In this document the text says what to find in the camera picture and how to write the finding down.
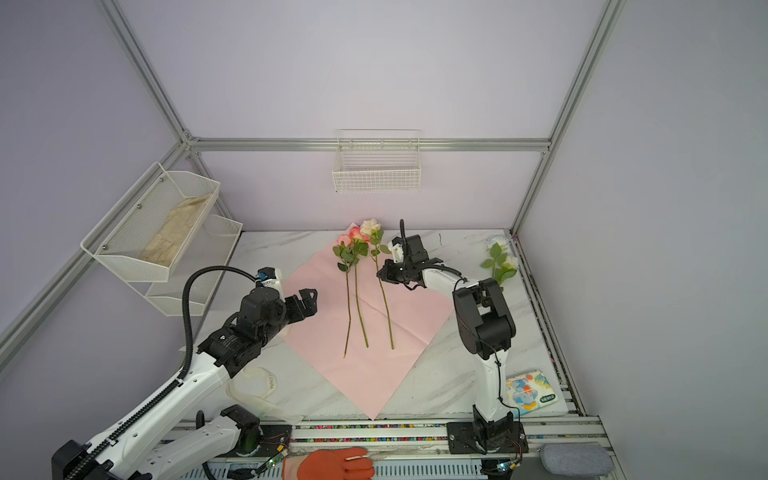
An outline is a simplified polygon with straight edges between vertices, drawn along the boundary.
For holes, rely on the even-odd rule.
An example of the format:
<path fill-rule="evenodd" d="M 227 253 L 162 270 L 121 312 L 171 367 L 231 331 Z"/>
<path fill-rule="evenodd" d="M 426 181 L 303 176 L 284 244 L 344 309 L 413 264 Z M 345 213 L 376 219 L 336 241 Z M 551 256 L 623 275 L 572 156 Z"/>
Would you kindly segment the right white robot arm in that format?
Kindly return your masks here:
<path fill-rule="evenodd" d="M 466 447 L 482 454 L 520 451 L 519 411 L 506 399 L 506 359 L 516 325 L 501 286 L 475 280 L 431 258 L 420 236 L 401 233 L 389 244 L 393 257 L 377 278 L 414 291 L 434 290 L 453 301 L 459 338 L 475 366 L 475 401 Z"/>

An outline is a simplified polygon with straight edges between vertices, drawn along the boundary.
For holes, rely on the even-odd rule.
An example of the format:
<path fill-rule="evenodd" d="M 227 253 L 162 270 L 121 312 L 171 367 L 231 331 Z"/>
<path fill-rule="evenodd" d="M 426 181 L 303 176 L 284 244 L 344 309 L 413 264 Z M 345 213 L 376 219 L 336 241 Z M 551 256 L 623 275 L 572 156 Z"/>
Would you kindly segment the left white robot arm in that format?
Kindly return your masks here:
<path fill-rule="evenodd" d="M 232 451 L 245 439 L 260 441 L 260 419 L 245 407 L 224 408 L 182 439 L 160 443 L 210 393 L 255 360 L 286 326 L 314 316 L 318 293 L 302 289 L 286 297 L 276 269 L 257 274 L 233 268 L 252 288 L 237 312 L 200 344 L 194 342 L 190 295 L 195 281 L 227 266 L 192 273 L 182 289 L 184 359 L 179 371 L 149 398 L 85 443 L 70 440 L 52 456 L 55 479 L 167 479 Z"/>

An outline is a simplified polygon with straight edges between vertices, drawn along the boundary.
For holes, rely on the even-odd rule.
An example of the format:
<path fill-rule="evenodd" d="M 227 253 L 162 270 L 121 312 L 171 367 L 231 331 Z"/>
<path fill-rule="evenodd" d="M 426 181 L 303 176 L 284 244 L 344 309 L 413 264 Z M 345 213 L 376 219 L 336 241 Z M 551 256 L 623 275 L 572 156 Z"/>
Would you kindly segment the deep pink fake rose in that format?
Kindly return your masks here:
<path fill-rule="evenodd" d="M 361 326 L 361 331 L 363 334 L 364 344 L 365 347 L 369 347 L 369 341 L 368 336 L 366 332 L 366 327 L 364 323 L 364 316 L 363 311 L 359 299 L 359 264 L 362 259 L 365 259 L 369 254 L 369 240 L 366 236 L 363 235 L 362 230 L 360 227 L 354 227 L 350 230 L 349 236 L 351 238 L 351 244 L 350 244 L 350 250 L 352 253 L 352 272 L 353 272 L 353 278 L 354 278 L 354 293 L 355 293 L 355 304 L 356 309 L 358 312 L 358 318 Z"/>

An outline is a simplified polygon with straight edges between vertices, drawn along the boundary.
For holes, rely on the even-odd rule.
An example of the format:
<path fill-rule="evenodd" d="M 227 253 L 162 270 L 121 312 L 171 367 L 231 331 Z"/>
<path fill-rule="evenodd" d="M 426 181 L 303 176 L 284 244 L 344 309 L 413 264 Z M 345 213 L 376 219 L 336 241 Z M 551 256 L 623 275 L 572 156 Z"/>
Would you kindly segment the light pink fake rose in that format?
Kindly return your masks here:
<path fill-rule="evenodd" d="M 346 357 L 349 346 L 349 339 L 352 325 L 351 315 L 351 295 L 349 286 L 349 275 L 355 261 L 354 241 L 353 239 L 344 234 L 338 237 L 336 244 L 333 246 L 333 253 L 338 258 L 337 267 L 345 275 L 346 295 L 347 295 L 347 313 L 348 313 L 348 326 L 345 339 L 343 357 Z"/>

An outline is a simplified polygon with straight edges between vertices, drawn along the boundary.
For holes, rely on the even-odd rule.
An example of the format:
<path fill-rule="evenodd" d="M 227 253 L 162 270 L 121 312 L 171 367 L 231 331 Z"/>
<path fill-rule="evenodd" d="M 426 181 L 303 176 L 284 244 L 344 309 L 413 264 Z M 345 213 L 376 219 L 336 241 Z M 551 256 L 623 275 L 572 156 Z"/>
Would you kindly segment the pink purple wrapping paper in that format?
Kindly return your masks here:
<path fill-rule="evenodd" d="M 383 282 L 392 319 L 395 349 L 390 348 L 387 316 L 373 260 L 359 264 L 359 299 L 369 347 L 355 304 L 354 278 L 349 275 L 352 325 L 343 357 L 348 326 L 345 275 L 333 253 L 336 240 L 298 267 L 283 283 L 286 292 L 314 288 L 317 313 L 289 326 L 285 342 L 335 386 L 367 418 L 375 419 L 401 385 L 419 357 L 453 314 L 452 301 L 429 289 L 410 291 Z"/>

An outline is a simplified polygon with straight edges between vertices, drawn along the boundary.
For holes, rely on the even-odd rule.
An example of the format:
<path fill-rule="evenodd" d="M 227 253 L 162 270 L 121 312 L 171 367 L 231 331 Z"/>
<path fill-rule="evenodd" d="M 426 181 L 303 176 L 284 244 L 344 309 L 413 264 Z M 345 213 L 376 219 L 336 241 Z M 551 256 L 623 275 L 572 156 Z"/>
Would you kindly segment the cream fake rose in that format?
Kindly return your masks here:
<path fill-rule="evenodd" d="M 384 234 L 383 227 L 380 224 L 380 222 L 376 219 L 364 220 L 362 226 L 360 227 L 360 234 L 362 236 L 362 239 L 369 244 L 368 254 L 373 259 L 374 265 L 376 267 L 376 272 L 378 272 L 380 268 L 379 257 L 381 256 L 382 253 L 385 253 L 385 254 L 390 253 L 389 248 L 382 243 L 383 234 Z M 388 334 L 389 334 L 390 348 L 394 350 L 395 342 L 394 342 L 392 319 L 391 319 L 388 299 L 387 299 L 386 291 L 383 286 L 383 281 L 380 279 L 377 279 L 377 281 L 381 291 L 382 300 L 384 302 L 384 308 L 387 316 L 387 328 L 388 328 Z"/>

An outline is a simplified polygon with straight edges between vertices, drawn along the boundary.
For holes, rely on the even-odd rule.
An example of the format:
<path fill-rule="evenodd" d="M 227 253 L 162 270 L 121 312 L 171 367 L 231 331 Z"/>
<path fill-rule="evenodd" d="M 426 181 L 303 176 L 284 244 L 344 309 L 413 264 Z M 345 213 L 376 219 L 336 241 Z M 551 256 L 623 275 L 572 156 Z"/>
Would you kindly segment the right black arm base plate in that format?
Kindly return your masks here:
<path fill-rule="evenodd" d="M 446 425 L 451 454 L 518 454 L 529 452 L 527 435 L 520 421 L 520 409 L 502 409 L 502 418 L 486 420 L 473 406 L 471 421 Z"/>

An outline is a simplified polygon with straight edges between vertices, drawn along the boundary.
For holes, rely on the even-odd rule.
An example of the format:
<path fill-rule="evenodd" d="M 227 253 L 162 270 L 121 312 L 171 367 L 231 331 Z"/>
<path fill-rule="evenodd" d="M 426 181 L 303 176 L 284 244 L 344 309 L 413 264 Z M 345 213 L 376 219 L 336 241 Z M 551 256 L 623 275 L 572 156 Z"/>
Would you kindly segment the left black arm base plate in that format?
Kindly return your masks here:
<path fill-rule="evenodd" d="M 263 423 L 245 407 L 232 405 L 220 411 L 219 417 L 229 418 L 236 424 L 239 436 L 232 449 L 224 456 L 270 457 L 278 448 L 287 448 L 292 435 L 289 424 Z"/>

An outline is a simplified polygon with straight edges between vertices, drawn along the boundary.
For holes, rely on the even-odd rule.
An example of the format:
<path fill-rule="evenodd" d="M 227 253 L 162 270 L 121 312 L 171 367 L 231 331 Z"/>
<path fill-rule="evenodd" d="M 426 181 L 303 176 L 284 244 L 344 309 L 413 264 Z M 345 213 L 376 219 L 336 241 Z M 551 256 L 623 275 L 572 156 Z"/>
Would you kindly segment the white fake rose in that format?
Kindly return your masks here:
<path fill-rule="evenodd" d="M 486 245 L 486 258 L 480 267 L 487 270 L 490 276 L 499 284 L 515 277 L 519 271 L 519 261 L 513 255 L 509 241 L 501 236 L 491 237 Z"/>

